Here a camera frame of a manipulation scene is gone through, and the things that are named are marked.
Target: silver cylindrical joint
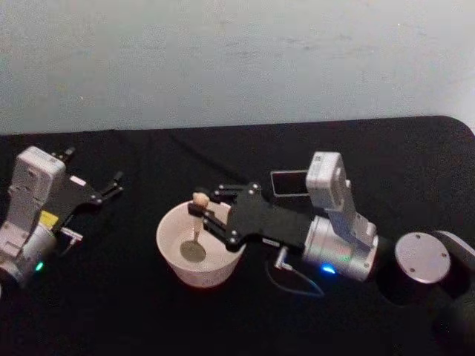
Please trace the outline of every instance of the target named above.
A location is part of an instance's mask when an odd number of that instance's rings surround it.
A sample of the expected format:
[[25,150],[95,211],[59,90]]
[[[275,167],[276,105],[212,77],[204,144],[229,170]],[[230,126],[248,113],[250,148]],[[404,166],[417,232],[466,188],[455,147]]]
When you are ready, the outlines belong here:
[[370,249],[358,241],[349,243],[333,231],[328,219],[315,217],[305,242],[303,260],[314,266],[328,263],[339,274],[365,281],[373,267],[377,246],[377,236]]
[[56,238],[53,233],[42,224],[38,224],[18,257],[4,259],[0,263],[0,268],[12,276],[21,287],[25,287],[37,265],[55,246]]

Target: round cap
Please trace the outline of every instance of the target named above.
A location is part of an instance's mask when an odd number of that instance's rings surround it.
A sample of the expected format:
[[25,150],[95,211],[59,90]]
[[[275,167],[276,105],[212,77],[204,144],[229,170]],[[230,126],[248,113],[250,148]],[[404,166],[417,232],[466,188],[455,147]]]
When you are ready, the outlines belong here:
[[422,232],[411,232],[399,239],[396,260],[408,277],[424,284],[441,281],[451,267],[445,246],[434,236]]

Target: white bowl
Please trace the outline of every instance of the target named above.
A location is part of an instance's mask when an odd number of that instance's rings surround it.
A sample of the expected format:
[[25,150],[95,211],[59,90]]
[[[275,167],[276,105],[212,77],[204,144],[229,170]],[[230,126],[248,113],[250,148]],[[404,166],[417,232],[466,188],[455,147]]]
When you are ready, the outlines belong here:
[[[246,246],[238,252],[226,250],[224,244],[204,229],[198,242],[206,251],[206,258],[198,263],[189,262],[180,253],[184,241],[193,240],[193,220],[188,214],[188,203],[184,202],[162,218],[157,229],[157,245],[166,262],[175,274],[186,284],[198,288],[211,288],[223,283],[234,271]],[[216,218],[226,223],[229,205],[209,203],[209,210]]]

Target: blue led light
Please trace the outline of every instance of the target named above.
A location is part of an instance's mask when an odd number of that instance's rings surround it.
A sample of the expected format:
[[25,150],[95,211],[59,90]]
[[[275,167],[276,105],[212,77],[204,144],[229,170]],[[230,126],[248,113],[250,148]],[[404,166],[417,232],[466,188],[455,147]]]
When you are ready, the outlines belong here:
[[35,268],[35,271],[41,271],[44,265],[45,264],[43,262],[38,263],[38,265]]
[[323,265],[321,265],[321,270],[326,273],[336,274],[335,268],[329,263],[324,263]]

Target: green led light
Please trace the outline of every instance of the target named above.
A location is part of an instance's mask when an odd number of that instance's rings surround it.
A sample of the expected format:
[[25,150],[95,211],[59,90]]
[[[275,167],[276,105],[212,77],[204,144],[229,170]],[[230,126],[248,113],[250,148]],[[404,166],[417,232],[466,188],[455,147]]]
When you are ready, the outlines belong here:
[[44,266],[43,262],[38,263],[38,265],[36,265],[35,271],[41,271],[43,266]]

